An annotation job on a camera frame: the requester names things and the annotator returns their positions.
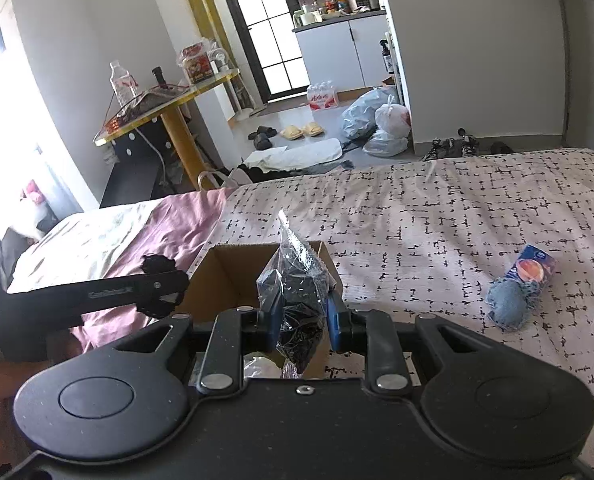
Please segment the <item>blue cloth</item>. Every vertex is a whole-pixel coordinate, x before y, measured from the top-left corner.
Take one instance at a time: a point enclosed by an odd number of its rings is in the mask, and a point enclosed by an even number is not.
[[[528,321],[531,311],[539,306],[539,285],[499,278],[490,286],[486,303],[492,307],[488,318],[504,332],[514,332]]]

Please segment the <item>white cabinet door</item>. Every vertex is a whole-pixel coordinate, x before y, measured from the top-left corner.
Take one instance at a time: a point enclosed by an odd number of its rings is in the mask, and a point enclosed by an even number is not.
[[[363,88],[362,70],[348,23],[331,23],[297,32],[311,84],[332,81],[339,92]]]
[[[385,39],[388,30],[385,14],[357,18],[348,23],[350,23],[350,30],[352,30],[354,44],[359,55],[365,86],[368,88],[381,86],[381,82],[390,76],[383,62],[382,48],[379,44],[379,41]]]

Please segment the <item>brown cardboard box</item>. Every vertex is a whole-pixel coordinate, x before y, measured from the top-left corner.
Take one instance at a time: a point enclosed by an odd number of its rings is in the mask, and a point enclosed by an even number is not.
[[[310,242],[315,253],[326,264],[336,280],[336,290],[343,294],[344,286],[323,242]],[[213,321],[219,312],[250,305],[259,308],[256,280],[279,248],[278,244],[222,245],[210,248],[190,277],[184,302],[178,312],[192,314],[194,322]],[[324,377],[330,355],[328,330],[304,372],[308,379]]]

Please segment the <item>pink bed sheet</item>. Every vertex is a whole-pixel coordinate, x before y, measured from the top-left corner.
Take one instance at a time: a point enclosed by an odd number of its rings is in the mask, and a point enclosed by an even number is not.
[[[219,189],[163,199],[104,278],[140,274],[139,266],[145,254],[163,254],[176,261],[177,269],[188,270],[212,233],[232,191]],[[82,318],[83,325],[71,332],[84,352],[140,330],[152,320],[137,312],[133,304],[84,314]]]

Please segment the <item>glass door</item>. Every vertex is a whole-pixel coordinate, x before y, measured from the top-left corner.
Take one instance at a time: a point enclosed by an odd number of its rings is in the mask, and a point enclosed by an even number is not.
[[[286,0],[227,0],[264,102],[310,84]]]

